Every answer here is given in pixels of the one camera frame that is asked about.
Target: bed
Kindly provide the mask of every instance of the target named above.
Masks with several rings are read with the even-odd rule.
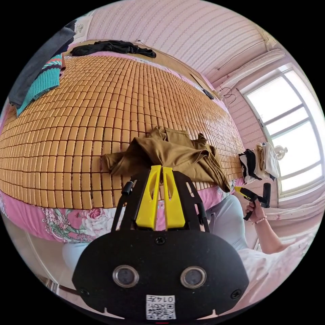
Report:
[[[58,88],[18,118],[6,105],[0,118],[0,209],[6,217],[52,241],[91,242],[109,232],[128,179],[111,176],[101,155],[124,151],[157,125],[186,130],[191,139],[201,132],[217,149],[232,190],[195,183],[206,209],[244,183],[243,144],[227,108],[204,94],[202,87],[213,93],[204,77],[164,55],[156,62],[113,52],[67,55]],[[156,230],[163,230],[162,191],[157,208]]]

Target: hand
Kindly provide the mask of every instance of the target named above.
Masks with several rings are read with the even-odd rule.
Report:
[[[253,202],[249,202],[249,204],[246,206],[245,213],[252,211],[252,215],[250,217],[251,222],[256,222],[257,220],[260,220],[265,217],[264,210],[261,207],[261,204],[259,200],[255,201],[255,205]]]

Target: yellow bracket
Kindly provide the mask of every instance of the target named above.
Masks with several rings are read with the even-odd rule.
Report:
[[[235,191],[236,191],[237,193],[239,193],[240,195],[244,196],[247,200],[250,201],[251,198],[248,197],[246,194],[242,193],[241,189],[242,189],[242,187],[240,187],[240,186],[235,186]]]
[[[155,230],[161,166],[151,166],[148,181],[139,207],[136,224],[138,227]]]
[[[172,168],[163,167],[162,176],[164,180],[166,230],[170,228],[183,228],[185,226],[185,218]]]

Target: window frame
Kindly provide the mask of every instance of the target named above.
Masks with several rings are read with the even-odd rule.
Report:
[[[288,175],[285,175],[285,176],[281,176],[281,171],[280,171],[280,168],[279,168],[279,163],[277,162],[277,166],[278,166],[278,169],[279,169],[279,178],[277,179],[277,183],[278,183],[278,197],[279,198],[284,198],[284,197],[289,197],[289,196],[292,196],[292,195],[296,195],[296,194],[300,194],[304,191],[307,191],[307,190],[310,190],[312,188],[314,188],[315,186],[321,184],[324,180],[325,180],[325,156],[324,156],[324,150],[323,150],[323,145],[322,145],[322,141],[321,141],[321,138],[320,138],[320,135],[319,135],[319,132],[318,132],[318,129],[317,129],[317,126],[315,124],[315,121],[313,119],[313,116],[311,114],[311,111],[309,110],[306,102],[304,101],[304,99],[302,98],[302,96],[300,95],[300,93],[298,92],[298,90],[294,87],[294,85],[291,83],[291,81],[286,77],[286,73],[290,72],[290,71],[294,71],[297,76],[305,83],[305,81],[301,78],[301,76],[296,72],[296,69],[293,67],[293,65],[291,67],[287,67],[287,69],[281,71],[279,68],[274,72],[272,73],[272,75],[265,79],[264,81],[256,84],[255,86],[253,86],[252,88],[249,88],[247,89],[246,91],[244,91],[242,93],[243,97],[245,98],[246,102],[248,103],[248,105],[250,106],[250,108],[252,109],[254,115],[256,116],[257,120],[258,120],[258,123],[260,124],[261,126],[261,129],[264,133],[264,136],[265,138],[267,139],[267,142],[269,142],[270,144],[273,145],[273,141],[272,141],[272,138],[275,138],[275,137],[278,137],[280,135],[283,135],[287,132],[290,132],[292,130],[294,130],[295,128],[307,123],[307,122],[310,122],[311,126],[312,126],[312,129],[314,131],[314,134],[315,134],[315,137],[316,137],[316,141],[317,141],[317,145],[318,145],[318,149],[319,149],[319,153],[320,153],[320,160],[308,167],[305,167],[299,171],[296,171],[294,173],[290,173]],[[292,90],[295,92],[295,94],[298,96],[299,100],[301,101],[301,104],[288,110],[287,112],[285,113],[282,113],[266,122],[263,122],[259,113],[257,112],[256,108],[254,107],[254,105],[252,104],[252,102],[249,100],[248,96],[253,93],[254,91],[262,88],[263,86],[269,84],[270,82],[278,79],[278,78],[283,78],[287,83],[288,85],[292,88]],[[270,124],[270,123],[273,123],[275,121],[278,121],[279,119],[297,111],[298,109],[300,108],[304,108],[306,110],[306,113],[308,115],[307,118],[303,119],[302,121],[298,122],[298,123],[295,123],[293,125],[291,125],[290,127],[288,128],[285,128],[277,133],[274,133],[274,134],[270,134],[268,129],[267,129],[267,125]],[[282,191],[282,184],[281,184],[281,181],[282,180],[285,180],[285,179],[288,179],[288,178],[291,178],[293,176],[296,176],[296,175],[299,175],[299,174],[302,174],[303,172],[306,172],[306,171],[309,171],[310,169],[318,166],[319,164],[321,164],[321,167],[322,167],[322,176],[318,177],[317,179],[307,183],[307,184],[304,184],[304,185],[301,185],[299,187],[296,187],[296,188],[293,188],[293,189],[290,189],[290,190],[287,190],[287,191]]]

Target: qr code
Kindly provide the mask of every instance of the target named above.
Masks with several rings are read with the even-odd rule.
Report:
[[[146,296],[146,314],[149,320],[176,319],[175,296]]]

